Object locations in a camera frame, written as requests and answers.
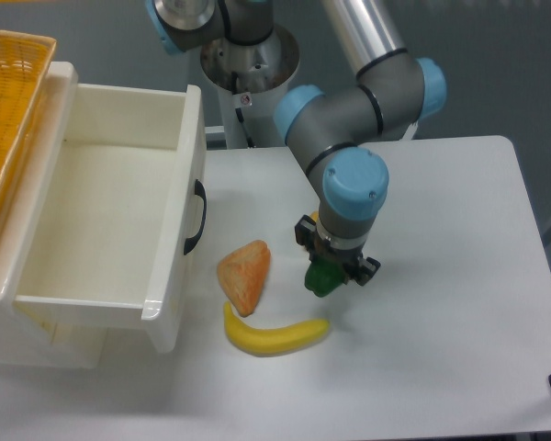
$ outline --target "white plastic cabinet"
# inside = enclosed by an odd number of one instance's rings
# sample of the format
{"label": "white plastic cabinet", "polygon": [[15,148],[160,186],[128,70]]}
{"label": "white plastic cabinet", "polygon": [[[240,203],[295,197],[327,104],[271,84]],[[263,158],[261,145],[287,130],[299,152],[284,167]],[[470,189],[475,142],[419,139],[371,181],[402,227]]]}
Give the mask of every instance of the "white plastic cabinet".
{"label": "white plastic cabinet", "polygon": [[0,362],[92,367],[107,328],[171,351],[206,214],[200,90],[81,85],[65,62],[45,87],[0,236]]}

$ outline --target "blue joint cover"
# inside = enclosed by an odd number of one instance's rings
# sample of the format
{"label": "blue joint cover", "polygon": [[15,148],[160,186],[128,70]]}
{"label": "blue joint cover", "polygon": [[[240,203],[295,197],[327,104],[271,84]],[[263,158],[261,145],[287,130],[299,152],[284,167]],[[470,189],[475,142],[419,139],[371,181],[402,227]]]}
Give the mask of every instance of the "blue joint cover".
{"label": "blue joint cover", "polygon": [[447,100],[447,82],[441,68],[430,58],[416,60],[424,75],[424,101],[420,119],[430,117],[444,106]]}
{"label": "blue joint cover", "polygon": [[337,152],[322,176],[329,205],[350,221],[375,218],[388,194],[389,172],[375,153],[361,147]]}
{"label": "blue joint cover", "polygon": [[323,95],[316,85],[301,85],[281,99],[275,107],[274,123],[284,142],[287,143],[287,133],[302,109],[314,98]]}
{"label": "blue joint cover", "polygon": [[162,42],[165,52],[170,55],[176,55],[178,53],[182,53],[182,51],[180,51],[180,48],[175,46],[172,39],[170,39],[167,32],[165,32],[162,22],[160,21],[159,17],[157,17],[157,12],[155,12],[155,5],[153,4],[153,0],[145,0],[145,6],[147,7],[149,18],[151,19],[153,25],[155,26],[155,30],[159,34],[159,39]]}

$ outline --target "green object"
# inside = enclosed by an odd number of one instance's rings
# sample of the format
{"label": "green object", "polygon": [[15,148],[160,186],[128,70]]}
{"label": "green object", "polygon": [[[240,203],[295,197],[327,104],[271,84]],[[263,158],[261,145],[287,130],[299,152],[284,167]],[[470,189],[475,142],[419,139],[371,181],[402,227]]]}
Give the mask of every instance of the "green object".
{"label": "green object", "polygon": [[316,257],[304,276],[304,286],[317,297],[328,296],[344,281],[345,273],[339,265]]}

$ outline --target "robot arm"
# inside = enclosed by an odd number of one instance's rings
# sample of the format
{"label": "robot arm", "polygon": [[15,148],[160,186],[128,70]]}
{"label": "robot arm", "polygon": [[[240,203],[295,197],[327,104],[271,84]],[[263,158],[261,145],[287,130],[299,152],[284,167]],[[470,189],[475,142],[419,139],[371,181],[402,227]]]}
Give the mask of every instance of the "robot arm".
{"label": "robot arm", "polygon": [[306,286],[325,296],[354,279],[364,285],[379,263],[364,259],[367,235],[386,199],[388,169],[358,147],[440,110],[441,70],[414,60],[378,0],[322,0],[357,79],[326,97],[314,85],[290,91],[275,109],[280,134],[319,196],[317,221],[304,216],[298,244],[310,252]]}
{"label": "robot arm", "polygon": [[[386,200],[388,168],[359,144],[440,110],[446,85],[431,60],[408,54],[381,0],[321,1],[357,84],[335,96],[315,85],[297,87],[273,113],[281,138],[320,199],[318,219],[304,216],[295,233],[310,255],[305,285],[323,297],[349,280],[364,285],[379,268],[362,249]],[[147,4],[167,51],[212,48],[212,41],[222,39],[215,51],[202,51],[201,61],[209,79],[233,94],[279,87],[296,69],[297,63],[284,64],[290,57],[283,34],[273,31],[271,0]]]}

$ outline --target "silver metal pole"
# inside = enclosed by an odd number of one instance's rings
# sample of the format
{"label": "silver metal pole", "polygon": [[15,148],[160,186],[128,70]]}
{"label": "silver metal pole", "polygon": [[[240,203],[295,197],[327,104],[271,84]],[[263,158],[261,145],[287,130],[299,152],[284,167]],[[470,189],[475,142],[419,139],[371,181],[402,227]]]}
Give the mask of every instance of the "silver metal pole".
{"label": "silver metal pole", "polygon": [[322,4],[355,73],[405,47],[380,0],[322,0]]}

